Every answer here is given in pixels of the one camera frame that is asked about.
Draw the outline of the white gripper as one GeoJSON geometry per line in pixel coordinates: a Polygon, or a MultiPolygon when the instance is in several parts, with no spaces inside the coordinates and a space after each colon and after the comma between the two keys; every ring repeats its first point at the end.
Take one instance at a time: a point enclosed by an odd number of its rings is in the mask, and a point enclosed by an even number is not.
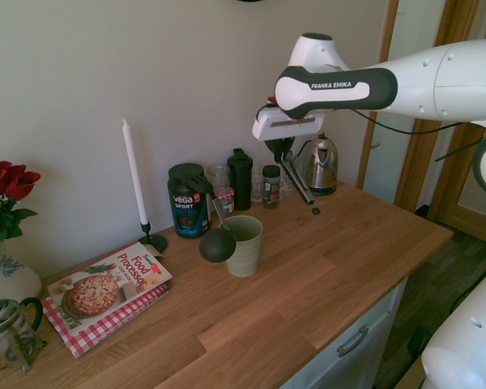
{"type": "Polygon", "coordinates": [[[263,107],[254,120],[252,134],[259,141],[266,141],[274,161],[286,157],[297,136],[317,134],[325,120],[324,113],[313,113],[302,119],[292,119],[278,107],[263,107]]]}

